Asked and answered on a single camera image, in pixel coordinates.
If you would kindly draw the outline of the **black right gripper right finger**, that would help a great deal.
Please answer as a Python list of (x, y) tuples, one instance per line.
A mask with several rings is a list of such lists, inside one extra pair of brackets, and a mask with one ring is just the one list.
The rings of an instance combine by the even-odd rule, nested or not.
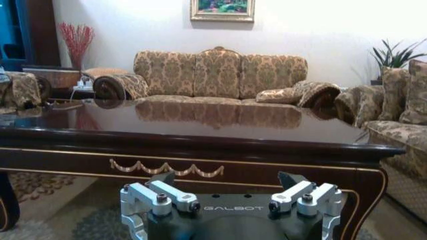
[(334, 184), (317, 185), (297, 174), (280, 171), (277, 179), (282, 192), (270, 195), (268, 210), (273, 216), (288, 213), (292, 207), (302, 217), (321, 214), (321, 239), (333, 238), (333, 230), (341, 222), (342, 192)]

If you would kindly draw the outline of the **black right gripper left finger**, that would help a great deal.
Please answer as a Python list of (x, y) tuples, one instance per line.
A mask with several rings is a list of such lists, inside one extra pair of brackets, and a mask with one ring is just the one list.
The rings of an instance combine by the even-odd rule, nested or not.
[(142, 213), (152, 212), (165, 217), (176, 209), (194, 214), (200, 210), (200, 201), (193, 193), (173, 187), (174, 173), (153, 175), (145, 183), (125, 184), (120, 189), (120, 221), (128, 227), (133, 240), (146, 240)]

